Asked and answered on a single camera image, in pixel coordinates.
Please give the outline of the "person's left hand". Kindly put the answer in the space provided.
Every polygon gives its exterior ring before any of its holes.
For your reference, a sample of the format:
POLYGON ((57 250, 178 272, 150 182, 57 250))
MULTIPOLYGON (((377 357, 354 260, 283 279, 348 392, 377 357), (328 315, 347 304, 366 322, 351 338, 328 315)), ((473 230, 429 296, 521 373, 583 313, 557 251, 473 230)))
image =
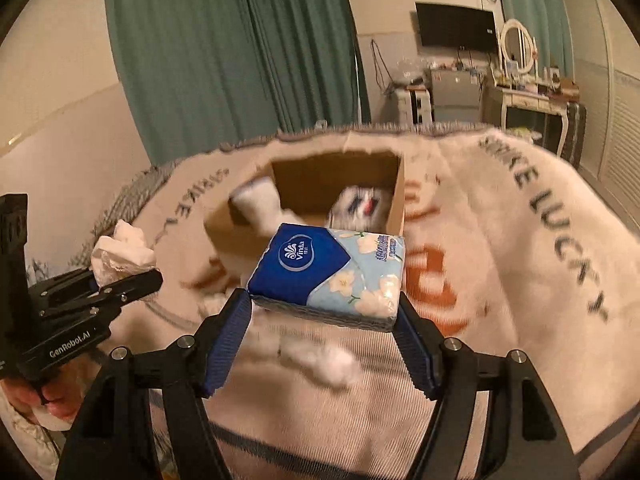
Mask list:
POLYGON ((81 356, 64 364, 55 378, 39 390, 21 377, 2 379, 1 388, 20 414, 35 422, 34 408, 43 405, 54 417, 71 422, 84 400, 93 365, 81 356))

